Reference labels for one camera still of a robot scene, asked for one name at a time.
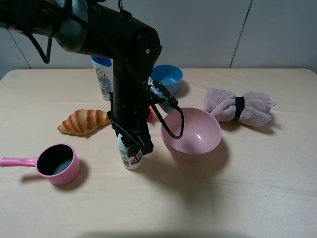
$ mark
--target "blue bowl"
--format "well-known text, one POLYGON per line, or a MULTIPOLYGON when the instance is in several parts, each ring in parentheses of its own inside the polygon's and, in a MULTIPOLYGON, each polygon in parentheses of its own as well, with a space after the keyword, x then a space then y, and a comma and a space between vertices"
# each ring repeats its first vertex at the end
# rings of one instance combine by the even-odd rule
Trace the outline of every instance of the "blue bowl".
POLYGON ((176 94, 182 86, 183 72, 180 68, 163 64, 154 67, 151 80, 161 82, 171 94, 176 94))

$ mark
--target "pink bowl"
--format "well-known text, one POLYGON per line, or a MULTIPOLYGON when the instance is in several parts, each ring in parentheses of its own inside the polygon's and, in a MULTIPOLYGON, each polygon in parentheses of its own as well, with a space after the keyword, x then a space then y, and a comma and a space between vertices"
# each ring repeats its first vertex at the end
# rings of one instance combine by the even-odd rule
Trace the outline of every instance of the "pink bowl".
MULTIPOLYGON (((178 157, 194 159, 193 156, 207 154, 216 148, 221 140, 221 128, 217 120, 200 109, 182 108, 182 111, 185 122, 182 138, 172 138, 164 127, 161 127, 162 138, 168 150, 178 157)), ((179 135, 180 113, 175 111, 164 120, 171 131, 179 135)))

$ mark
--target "toy croissant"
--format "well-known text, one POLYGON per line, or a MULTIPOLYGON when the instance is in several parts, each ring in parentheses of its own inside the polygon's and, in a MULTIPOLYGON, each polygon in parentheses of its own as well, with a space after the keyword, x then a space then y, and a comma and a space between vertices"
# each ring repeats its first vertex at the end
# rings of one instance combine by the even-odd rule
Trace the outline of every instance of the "toy croissant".
POLYGON ((269 111, 275 105, 266 93, 248 92, 236 97, 228 90, 212 88, 206 94, 204 111, 217 121, 237 118, 243 124, 260 127, 271 121, 269 111))
POLYGON ((57 128, 59 132, 71 135, 87 135, 110 123, 106 112, 101 110, 77 110, 57 128))

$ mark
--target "pink handle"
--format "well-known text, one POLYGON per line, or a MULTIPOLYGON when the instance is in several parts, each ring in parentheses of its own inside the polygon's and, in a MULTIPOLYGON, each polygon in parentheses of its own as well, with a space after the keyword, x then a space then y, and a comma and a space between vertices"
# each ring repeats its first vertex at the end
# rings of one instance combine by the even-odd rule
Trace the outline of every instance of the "pink handle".
POLYGON ((0 160, 0 167, 26 166, 35 167, 38 158, 8 158, 3 157, 0 160))

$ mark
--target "bottle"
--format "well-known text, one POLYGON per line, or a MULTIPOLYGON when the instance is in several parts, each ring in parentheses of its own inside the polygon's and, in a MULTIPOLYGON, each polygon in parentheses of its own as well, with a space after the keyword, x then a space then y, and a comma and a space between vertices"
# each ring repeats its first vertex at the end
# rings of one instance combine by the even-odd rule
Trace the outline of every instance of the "bottle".
POLYGON ((117 146, 120 151, 120 157, 123 162, 123 165, 125 166, 126 169, 134 170, 138 168, 142 162, 142 152, 140 150, 136 156, 128 157, 126 153, 126 147, 124 146, 121 138, 122 138, 122 135, 119 134, 117 137, 117 146))
POLYGON ((109 93, 113 91, 113 64, 109 58, 91 56, 103 99, 110 101, 109 93))

